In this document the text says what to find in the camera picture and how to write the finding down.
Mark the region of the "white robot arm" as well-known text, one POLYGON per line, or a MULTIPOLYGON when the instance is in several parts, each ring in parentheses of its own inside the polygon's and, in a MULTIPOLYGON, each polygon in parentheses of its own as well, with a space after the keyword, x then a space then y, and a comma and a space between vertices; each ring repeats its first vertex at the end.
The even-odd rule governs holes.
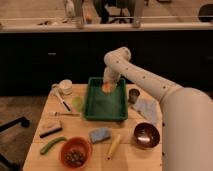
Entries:
POLYGON ((160 105, 163 171, 213 171, 213 99, 201 90, 183 87, 130 62, 126 47, 106 53, 104 80, 126 77, 160 105))

